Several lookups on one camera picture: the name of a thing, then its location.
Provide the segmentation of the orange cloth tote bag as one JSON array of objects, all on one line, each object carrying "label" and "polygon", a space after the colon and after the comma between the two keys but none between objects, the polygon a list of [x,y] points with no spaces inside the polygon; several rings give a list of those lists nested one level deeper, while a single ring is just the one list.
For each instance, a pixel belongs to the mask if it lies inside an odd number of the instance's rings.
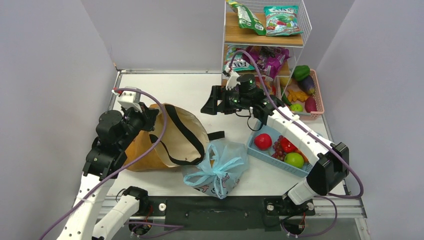
[{"label": "orange cloth tote bag", "polygon": [[208,133],[200,120],[191,112],[178,106],[164,103],[156,118],[153,131],[141,131],[125,151],[124,165],[130,164],[164,135],[158,145],[146,156],[129,166],[133,172],[159,170],[179,166],[198,165],[205,157],[211,141],[223,139],[224,131]]}]

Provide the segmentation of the light blue plastic grocery bag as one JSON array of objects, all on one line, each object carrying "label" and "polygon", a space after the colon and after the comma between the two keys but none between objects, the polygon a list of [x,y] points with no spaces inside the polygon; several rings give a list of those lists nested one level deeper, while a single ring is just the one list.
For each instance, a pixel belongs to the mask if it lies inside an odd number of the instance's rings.
[{"label": "light blue plastic grocery bag", "polygon": [[185,185],[222,200],[240,183],[249,167],[244,144],[217,139],[208,144],[199,164],[185,166],[181,172]]}]

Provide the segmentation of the green snack bag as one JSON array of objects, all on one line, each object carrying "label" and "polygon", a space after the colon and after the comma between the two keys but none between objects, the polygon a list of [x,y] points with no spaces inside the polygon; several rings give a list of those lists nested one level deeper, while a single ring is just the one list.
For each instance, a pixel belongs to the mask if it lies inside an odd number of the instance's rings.
[{"label": "green snack bag", "polygon": [[253,30],[259,36],[266,35],[267,32],[264,25],[247,6],[235,0],[226,0],[225,2],[237,14],[238,26],[241,29]]}]

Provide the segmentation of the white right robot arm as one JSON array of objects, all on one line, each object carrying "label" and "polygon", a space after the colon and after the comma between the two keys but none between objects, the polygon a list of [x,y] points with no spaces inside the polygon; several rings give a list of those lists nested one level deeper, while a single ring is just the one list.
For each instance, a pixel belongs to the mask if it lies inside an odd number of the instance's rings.
[{"label": "white right robot arm", "polygon": [[249,110],[263,125],[282,134],[312,166],[308,175],[283,195],[286,213],[294,215],[302,209],[303,203],[316,196],[326,196],[349,175],[348,147],[319,136],[278,97],[258,87],[251,73],[236,77],[234,87],[213,85],[200,111],[208,115],[228,115],[239,110]]}]

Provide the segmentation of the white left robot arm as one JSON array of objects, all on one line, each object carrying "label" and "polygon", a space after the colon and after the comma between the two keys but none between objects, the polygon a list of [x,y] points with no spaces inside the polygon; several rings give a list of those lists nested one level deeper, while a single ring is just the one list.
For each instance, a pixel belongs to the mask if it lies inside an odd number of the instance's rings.
[{"label": "white left robot arm", "polygon": [[109,189],[127,160],[126,150],[141,131],[152,131],[159,114],[140,102],[101,114],[85,158],[81,183],[60,240],[90,240]]}]

